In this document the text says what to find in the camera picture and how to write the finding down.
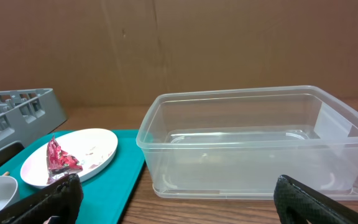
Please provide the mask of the teal serving tray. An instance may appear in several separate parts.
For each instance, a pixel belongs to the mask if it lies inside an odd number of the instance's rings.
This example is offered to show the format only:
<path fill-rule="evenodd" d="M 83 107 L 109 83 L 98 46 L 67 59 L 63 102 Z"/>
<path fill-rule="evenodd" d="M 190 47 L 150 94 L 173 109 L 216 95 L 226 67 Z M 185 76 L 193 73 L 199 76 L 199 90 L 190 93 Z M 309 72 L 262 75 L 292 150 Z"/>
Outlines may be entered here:
<path fill-rule="evenodd" d="M 52 136 L 60 137 L 68 133 L 69 131 L 58 131 L 48 134 L 0 167 L 0 175 L 8 171 L 17 180 L 21 199 L 39 191 L 20 178 L 24 161 Z M 84 197 L 76 219 L 77 224 L 118 223 L 144 166 L 144 155 L 135 141 L 138 131 L 122 129 L 114 130 L 113 133 L 118 138 L 114 158 L 101 172 L 82 183 Z"/>

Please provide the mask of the clear plastic bin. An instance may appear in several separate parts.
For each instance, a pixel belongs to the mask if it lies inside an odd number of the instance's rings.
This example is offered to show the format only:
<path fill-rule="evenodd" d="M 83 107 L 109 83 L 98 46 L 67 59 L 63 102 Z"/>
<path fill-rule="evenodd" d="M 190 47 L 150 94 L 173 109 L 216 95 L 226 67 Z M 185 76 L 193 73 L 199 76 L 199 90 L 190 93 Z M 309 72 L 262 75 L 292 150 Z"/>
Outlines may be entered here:
<path fill-rule="evenodd" d="M 163 198 L 270 200 L 288 175 L 358 200 L 358 112 L 315 86 L 160 95 L 136 143 Z"/>

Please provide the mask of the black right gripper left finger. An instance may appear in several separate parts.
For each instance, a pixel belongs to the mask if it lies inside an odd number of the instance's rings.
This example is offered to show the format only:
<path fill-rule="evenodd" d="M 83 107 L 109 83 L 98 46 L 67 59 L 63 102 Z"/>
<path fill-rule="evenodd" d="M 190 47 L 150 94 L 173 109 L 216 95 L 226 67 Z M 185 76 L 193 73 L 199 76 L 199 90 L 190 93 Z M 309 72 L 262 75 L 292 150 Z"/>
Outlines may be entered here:
<path fill-rule="evenodd" d="M 75 224 L 83 200 L 76 174 L 67 175 L 0 211 L 0 224 Z"/>

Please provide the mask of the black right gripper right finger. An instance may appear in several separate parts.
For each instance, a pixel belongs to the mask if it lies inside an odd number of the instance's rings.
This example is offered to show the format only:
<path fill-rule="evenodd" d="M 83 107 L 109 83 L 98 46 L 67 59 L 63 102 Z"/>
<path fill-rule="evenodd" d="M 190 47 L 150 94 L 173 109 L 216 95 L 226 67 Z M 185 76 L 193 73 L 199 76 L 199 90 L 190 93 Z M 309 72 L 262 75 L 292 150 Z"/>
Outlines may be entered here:
<path fill-rule="evenodd" d="M 278 178 L 273 200 L 281 224 L 358 224 L 357 212 L 287 175 Z"/>

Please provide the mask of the red snack wrapper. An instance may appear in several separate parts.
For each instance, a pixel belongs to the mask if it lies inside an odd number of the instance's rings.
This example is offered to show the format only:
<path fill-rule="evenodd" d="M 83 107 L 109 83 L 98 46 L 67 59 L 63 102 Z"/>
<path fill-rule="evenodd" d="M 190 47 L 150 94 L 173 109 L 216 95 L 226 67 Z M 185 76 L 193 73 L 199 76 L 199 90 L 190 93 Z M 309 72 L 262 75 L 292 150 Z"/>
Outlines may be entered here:
<path fill-rule="evenodd" d="M 52 184 L 66 175 L 77 174 L 82 170 L 79 160 L 64 151 L 57 143 L 55 136 L 52 136 L 47 144 L 47 184 Z"/>

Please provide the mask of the grey dish rack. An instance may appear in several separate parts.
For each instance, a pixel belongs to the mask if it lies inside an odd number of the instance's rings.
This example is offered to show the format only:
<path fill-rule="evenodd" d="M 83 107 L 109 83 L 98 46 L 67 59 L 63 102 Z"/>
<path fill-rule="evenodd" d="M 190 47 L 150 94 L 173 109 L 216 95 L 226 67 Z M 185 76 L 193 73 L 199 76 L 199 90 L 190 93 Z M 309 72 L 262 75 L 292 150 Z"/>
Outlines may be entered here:
<path fill-rule="evenodd" d="M 0 91 L 0 150 L 16 142 L 27 147 L 66 120 L 51 88 Z"/>

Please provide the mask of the large white plate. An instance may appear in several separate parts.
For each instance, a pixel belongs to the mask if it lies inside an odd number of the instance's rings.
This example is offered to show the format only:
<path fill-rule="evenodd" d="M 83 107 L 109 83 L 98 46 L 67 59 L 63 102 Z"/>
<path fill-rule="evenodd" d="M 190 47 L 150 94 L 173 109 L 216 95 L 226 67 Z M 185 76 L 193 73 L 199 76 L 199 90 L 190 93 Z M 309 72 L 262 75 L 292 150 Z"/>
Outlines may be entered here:
<path fill-rule="evenodd" d="M 56 133 L 49 134 L 46 142 L 37 146 L 22 164 L 20 177 L 26 184 L 38 189 L 50 185 L 47 171 L 47 145 L 53 139 L 63 151 L 79 161 L 82 170 L 77 175 L 81 182 L 86 182 L 107 168 L 117 153 L 118 138 L 107 129 L 82 129 L 61 136 Z"/>

